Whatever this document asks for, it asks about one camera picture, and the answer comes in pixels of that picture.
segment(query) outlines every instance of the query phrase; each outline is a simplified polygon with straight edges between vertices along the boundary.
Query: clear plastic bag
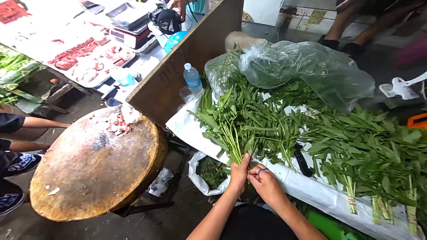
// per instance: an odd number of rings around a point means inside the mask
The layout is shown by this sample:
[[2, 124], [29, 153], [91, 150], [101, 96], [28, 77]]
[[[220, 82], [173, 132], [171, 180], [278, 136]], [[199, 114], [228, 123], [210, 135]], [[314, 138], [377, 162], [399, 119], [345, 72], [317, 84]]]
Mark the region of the clear plastic bag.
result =
[[228, 50], [205, 64], [205, 73], [216, 99], [240, 80], [239, 59], [240, 55], [236, 51]]
[[243, 51], [239, 69], [256, 87], [276, 88], [299, 77], [326, 105], [341, 112], [374, 95], [375, 81], [369, 74], [344, 53], [319, 43], [280, 41], [271, 46], [254, 44]]

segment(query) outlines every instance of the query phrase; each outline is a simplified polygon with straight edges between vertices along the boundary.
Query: orange object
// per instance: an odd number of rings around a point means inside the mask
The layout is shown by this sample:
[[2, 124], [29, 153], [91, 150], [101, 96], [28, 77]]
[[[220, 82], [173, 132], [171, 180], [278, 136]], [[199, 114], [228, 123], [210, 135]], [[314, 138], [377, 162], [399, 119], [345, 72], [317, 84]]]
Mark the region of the orange object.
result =
[[407, 127], [410, 129], [427, 129], [427, 113], [410, 117]]

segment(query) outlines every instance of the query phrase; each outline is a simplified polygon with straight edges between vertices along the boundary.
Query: plastic bag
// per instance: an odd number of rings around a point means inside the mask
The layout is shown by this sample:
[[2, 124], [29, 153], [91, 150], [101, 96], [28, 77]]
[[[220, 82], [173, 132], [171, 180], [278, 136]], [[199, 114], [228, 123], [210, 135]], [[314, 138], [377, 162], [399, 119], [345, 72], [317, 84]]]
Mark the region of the plastic bag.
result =
[[173, 173], [163, 168], [156, 179], [148, 187], [148, 192], [156, 197], [159, 197], [162, 193], [166, 192], [168, 184], [167, 182], [173, 178]]
[[205, 64], [205, 73], [216, 99], [224, 95], [233, 84], [240, 80], [240, 56], [233, 50], [228, 50]]
[[213, 196], [222, 194], [225, 192], [225, 190], [228, 187], [228, 184], [230, 184], [230, 176], [227, 176], [227, 179], [224, 180], [217, 189], [210, 190], [208, 184], [203, 180], [203, 178], [196, 174], [196, 168], [199, 164], [199, 161], [202, 160], [204, 157], [206, 157], [206, 154], [202, 152], [196, 152], [193, 157], [191, 158], [190, 162], [188, 164], [190, 165], [188, 168], [188, 177], [191, 179], [191, 181], [194, 183], [197, 189], [199, 189], [205, 196]]
[[280, 41], [243, 51], [239, 69], [256, 87], [276, 88], [299, 77], [326, 105], [341, 112], [350, 112], [357, 100], [374, 95], [375, 81], [369, 74], [344, 53], [319, 43]]

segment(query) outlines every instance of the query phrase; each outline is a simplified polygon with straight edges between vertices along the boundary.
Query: round chopping block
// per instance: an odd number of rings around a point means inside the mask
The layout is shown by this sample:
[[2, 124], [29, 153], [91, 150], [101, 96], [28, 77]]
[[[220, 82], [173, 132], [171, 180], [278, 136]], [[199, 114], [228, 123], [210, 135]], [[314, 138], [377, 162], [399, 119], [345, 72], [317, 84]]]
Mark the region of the round chopping block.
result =
[[163, 130], [143, 116], [116, 136], [105, 130], [116, 111], [89, 113], [52, 144], [30, 185], [38, 214], [53, 221], [96, 217], [130, 205], [156, 178], [167, 153]]

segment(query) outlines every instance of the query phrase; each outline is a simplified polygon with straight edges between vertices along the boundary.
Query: rubber band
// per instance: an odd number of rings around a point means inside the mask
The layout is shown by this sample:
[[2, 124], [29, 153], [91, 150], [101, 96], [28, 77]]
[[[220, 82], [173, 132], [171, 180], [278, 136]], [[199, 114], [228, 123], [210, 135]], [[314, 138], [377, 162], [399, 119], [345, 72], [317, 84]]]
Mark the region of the rubber band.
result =
[[262, 170], [268, 170], [268, 168], [261, 168], [261, 169], [258, 171], [258, 175], [260, 174], [260, 172], [261, 172]]

